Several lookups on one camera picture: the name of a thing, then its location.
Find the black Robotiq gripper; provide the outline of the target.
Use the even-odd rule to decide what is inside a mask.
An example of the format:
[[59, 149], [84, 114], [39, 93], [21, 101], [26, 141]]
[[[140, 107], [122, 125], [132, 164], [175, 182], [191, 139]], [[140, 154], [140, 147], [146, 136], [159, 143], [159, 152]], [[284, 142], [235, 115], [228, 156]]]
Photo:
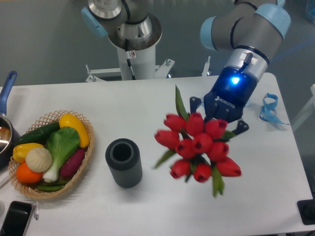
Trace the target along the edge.
[[[240, 119], [243, 109], [253, 93], [257, 81], [234, 67], [223, 69], [211, 91], [203, 98], [192, 96], [189, 99], [190, 113], [206, 113], [206, 120], [223, 119], [228, 123]], [[244, 120], [238, 120], [232, 133], [240, 135], [249, 130]]]

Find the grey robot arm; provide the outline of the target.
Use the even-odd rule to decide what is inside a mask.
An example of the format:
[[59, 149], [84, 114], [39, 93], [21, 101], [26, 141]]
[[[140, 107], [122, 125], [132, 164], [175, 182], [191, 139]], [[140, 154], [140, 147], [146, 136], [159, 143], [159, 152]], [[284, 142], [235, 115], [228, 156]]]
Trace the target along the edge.
[[[282, 0], [236, 0], [223, 17], [206, 19], [200, 29], [202, 45], [230, 50], [231, 56], [211, 91], [190, 99], [190, 111], [205, 109], [206, 120], [237, 122], [236, 135], [248, 130], [243, 109], [291, 23]], [[116, 47], [123, 80], [163, 78], [168, 68], [156, 67], [156, 45], [162, 29], [148, 12], [145, 0], [90, 0], [81, 15], [99, 37]]]

